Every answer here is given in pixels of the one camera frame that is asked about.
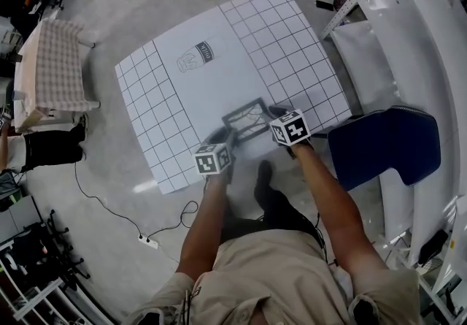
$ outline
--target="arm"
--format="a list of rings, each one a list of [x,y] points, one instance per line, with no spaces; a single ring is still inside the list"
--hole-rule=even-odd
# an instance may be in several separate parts
[[[358,208],[313,149],[294,145],[339,265],[354,279],[358,273],[387,269],[365,235]]]
[[[4,123],[1,128],[0,136],[0,172],[5,170],[8,165],[8,128],[9,124]]]
[[[227,202],[227,172],[210,177],[198,214],[183,242],[177,272],[194,281],[212,270],[216,259]]]

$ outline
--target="shirt sleeve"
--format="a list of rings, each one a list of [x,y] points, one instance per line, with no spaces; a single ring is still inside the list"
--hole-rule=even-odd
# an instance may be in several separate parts
[[[174,273],[169,281],[151,300],[144,303],[140,308],[130,314],[122,325],[143,324],[146,315],[152,314],[152,319],[158,316],[158,322],[151,321],[152,324],[169,324],[188,291],[191,294],[195,281],[185,273]]]
[[[377,318],[378,324],[418,324],[419,276],[413,269],[381,270],[352,281],[355,298],[349,313],[357,324],[362,313]]]

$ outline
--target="grid pattern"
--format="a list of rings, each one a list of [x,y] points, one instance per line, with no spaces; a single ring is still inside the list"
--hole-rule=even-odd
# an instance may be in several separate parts
[[[128,115],[162,194],[202,180],[192,158],[196,135],[154,42],[115,66]]]
[[[331,62],[294,0],[233,0],[220,9],[272,99],[300,108],[312,133],[351,116]]]

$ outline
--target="black pants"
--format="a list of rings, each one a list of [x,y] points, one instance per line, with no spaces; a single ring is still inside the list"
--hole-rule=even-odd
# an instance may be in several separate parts
[[[41,165],[75,163],[82,158],[82,148],[78,145],[85,139],[85,129],[76,125],[71,131],[38,131],[27,134],[26,165],[22,172]]]
[[[281,191],[274,190],[271,186],[258,184],[255,187],[255,199],[263,208],[263,220],[237,218],[229,208],[224,216],[220,244],[263,230],[284,229],[308,233],[323,247],[314,225],[289,203]]]

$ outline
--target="person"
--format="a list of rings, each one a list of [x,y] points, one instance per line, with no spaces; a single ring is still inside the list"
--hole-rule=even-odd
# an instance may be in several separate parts
[[[0,171],[26,172],[43,165],[75,163],[83,157],[80,142],[88,135],[88,115],[81,116],[71,131],[38,131],[8,137],[9,123],[1,128]]]
[[[270,186],[273,172],[264,161],[254,193],[263,220],[233,218],[227,174],[211,176],[176,272],[125,325],[418,324],[417,273],[389,270],[352,198],[313,148],[296,144],[292,151],[336,261],[351,277],[351,303],[333,279],[315,228]]]

